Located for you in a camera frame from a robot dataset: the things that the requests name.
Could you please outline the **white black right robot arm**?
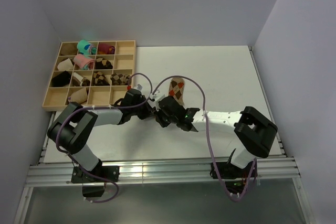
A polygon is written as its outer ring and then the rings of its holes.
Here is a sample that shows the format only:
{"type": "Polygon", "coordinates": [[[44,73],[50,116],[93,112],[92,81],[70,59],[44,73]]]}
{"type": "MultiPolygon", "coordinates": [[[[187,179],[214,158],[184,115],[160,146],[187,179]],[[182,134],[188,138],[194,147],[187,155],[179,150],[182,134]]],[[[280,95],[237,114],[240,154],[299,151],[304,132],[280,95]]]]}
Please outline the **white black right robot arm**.
{"type": "Polygon", "coordinates": [[[278,132],[277,126],[252,106],[236,112],[213,112],[184,108],[173,97],[155,102],[156,121],[161,127],[176,125],[186,132],[211,131],[235,135],[241,146],[227,164],[228,173],[240,176],[255,158],[267,158],[278,132]]]}

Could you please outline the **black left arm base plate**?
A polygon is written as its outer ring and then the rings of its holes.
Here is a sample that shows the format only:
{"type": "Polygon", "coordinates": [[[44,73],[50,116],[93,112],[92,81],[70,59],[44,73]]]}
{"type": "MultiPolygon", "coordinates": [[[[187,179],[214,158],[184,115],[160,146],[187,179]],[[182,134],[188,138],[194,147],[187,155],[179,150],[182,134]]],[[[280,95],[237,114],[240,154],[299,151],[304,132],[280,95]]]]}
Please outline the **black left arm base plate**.
{"type": "Polygon", "coordinates": [[[82,184],[82,183],[103,183],[103,179],[108,179],[109,181],[117,182],[119,178],[119,166],[101,166],[95,168],[89,173],[99,177],[95,178],[83,172],[79,167],[74,167],[72,171],[71,183],[72,184],[82,184]]]}

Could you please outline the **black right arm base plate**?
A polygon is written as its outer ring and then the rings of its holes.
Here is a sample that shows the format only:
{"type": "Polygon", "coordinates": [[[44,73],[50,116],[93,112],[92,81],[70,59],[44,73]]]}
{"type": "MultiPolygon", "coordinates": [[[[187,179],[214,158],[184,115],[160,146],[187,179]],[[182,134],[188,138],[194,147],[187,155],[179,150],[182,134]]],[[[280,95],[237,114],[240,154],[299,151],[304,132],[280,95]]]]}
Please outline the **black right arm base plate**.
{"type": "MultiPolygon", "coordinates": [[[[252,167],[253,162],[251,161],[248,163],[248,165],[241,169],[238,168],[232,164],[229,164],[228,162],[216,162],[217,168],[219,170],[220,176],[222,179],[238,179],[238,178],[247,178],[250,172],[250,169],[252,167]]],[[[215,172],[215,166],[213,163],[211,163],[211,171],[210,176],[213,179],[217,179],[217,174],[215,172]]],[[[251,177],[257,176],[257,169],[254,168],[251,177]]]]}

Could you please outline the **beige orange argyle sock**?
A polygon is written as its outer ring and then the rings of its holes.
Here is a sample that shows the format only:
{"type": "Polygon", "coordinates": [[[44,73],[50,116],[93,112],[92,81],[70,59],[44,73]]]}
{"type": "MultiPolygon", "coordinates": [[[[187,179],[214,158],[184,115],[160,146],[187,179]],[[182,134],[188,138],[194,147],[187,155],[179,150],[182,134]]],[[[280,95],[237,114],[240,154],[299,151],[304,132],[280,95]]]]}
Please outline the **beige orange argyle sock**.
{"type": "Polygon", "coordinates": [[[173,97],[179,105],[184,105],[183,93],[184,93],[185,82],[183,78],[174,77],[170,81],[168,95],[173,97]]]}

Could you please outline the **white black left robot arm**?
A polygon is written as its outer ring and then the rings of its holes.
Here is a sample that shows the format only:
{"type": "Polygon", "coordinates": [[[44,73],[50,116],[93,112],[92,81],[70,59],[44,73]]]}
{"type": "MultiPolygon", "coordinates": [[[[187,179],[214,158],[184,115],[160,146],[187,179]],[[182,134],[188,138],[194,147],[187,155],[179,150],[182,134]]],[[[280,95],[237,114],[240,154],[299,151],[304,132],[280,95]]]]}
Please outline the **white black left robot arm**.
{"type": "Polygon", "coordinates": [[[94,108],[70,102],[52,123],[47,135],[55,142],[57,150],[78,166],[73,170],[72,181],[117,182],[119,167],[103,166],[88,146],[91,131],[98,126],[125,124],[133,116],[143,120],[152,115],[148,99],[139,90],[131,89],[124,98],[109,106],[94,108]]]}

